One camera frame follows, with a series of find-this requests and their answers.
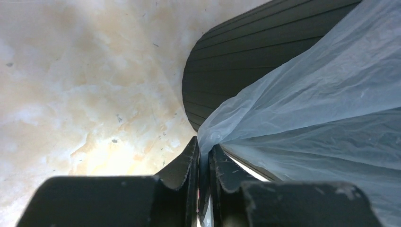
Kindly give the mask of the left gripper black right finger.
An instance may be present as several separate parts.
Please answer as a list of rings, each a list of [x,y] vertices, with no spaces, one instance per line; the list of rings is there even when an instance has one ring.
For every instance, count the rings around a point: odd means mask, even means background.
[[[345,182],[263,182],[216,145],[209,153],[214,227],[379,227],[369,199]]]

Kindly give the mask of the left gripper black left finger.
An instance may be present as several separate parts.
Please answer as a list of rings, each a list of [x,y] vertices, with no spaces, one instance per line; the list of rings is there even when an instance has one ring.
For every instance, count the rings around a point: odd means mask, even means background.
[[[19,227],[194,227],[199,146],[154,175],[56,176],[36,190]]]

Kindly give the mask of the blue plastic trash bag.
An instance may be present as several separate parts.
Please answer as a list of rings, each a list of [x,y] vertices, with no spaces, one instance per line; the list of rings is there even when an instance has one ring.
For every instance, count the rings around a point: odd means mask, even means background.
[[[401,3],[364,0],[309,50],[222,103],[201,125],[285,181],[345,181],[386,227],[401,224]]]

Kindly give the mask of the black ribbed trash bin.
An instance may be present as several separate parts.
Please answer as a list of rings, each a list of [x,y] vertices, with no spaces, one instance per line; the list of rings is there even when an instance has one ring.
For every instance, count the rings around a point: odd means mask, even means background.
[[[201,125],[222,103],[309,50],[361,2],[272,0],[206,32],[183,72],[183,105],[197,139]],[[216,145],[270,181],[290,182]]]

